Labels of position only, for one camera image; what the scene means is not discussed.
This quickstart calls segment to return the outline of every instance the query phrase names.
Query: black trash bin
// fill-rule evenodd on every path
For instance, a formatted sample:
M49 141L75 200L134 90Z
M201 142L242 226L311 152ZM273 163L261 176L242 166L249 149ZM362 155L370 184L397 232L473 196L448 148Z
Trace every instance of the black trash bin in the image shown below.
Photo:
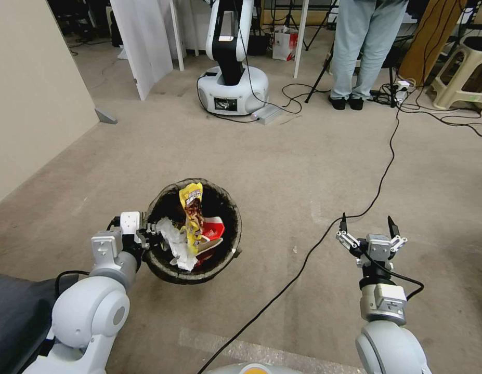
M165 187L149 206L144 224L157 223L164 217L175 222L185 222L185 213L180 204L178 191L190 183L203 184L202 212L204 217L220 217L225 225L223 242L212 249L213 256L196 266L192 271L182 270L170 265L173 255L170 250L162 249L162 236L150 237L150 249L144 261L150 270L164 281L176 284L197 284L207 282L221 272L239 254L241 240L241 216L239 209L229 193L205 179L185 179Z

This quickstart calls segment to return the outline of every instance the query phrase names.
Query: white wall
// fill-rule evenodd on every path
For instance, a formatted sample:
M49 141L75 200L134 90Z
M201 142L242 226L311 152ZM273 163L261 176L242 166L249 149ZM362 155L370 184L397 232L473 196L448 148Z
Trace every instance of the white wall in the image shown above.
M0 200L98 123L45 0L0 0Z

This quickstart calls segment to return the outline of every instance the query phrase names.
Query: wooden board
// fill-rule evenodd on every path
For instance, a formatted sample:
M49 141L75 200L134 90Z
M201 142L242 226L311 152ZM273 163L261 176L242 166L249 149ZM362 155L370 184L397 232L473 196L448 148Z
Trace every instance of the wooden board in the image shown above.
M424 85L465 5L466 0L430 1L400 66L402 79L412 79L416 86Z

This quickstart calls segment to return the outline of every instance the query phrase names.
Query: person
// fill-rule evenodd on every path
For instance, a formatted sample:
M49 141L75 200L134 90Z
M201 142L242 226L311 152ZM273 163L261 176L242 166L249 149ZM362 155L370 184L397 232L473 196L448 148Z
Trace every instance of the person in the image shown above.
M337 110L346 102L362 110L364 99L376 81L381 66L402 25L408 0L341 0L334 39L332 72L334 87L329 101ZM363 48L357 82L351 79Z

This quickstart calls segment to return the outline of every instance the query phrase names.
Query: metal bracket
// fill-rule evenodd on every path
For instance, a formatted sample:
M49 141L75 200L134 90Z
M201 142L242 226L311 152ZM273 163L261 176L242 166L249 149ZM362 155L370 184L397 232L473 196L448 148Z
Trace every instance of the metal bracket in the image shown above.
M351 234L347 233L346 231L338 231L336 233L336 239L341 243L343 247L347 250L350 248L357 248L360 243L357 239L355 239Z
M407 243L406 237L401 237L400 235L396 235L391 241L391 252L397 252L400 248L402 248Z

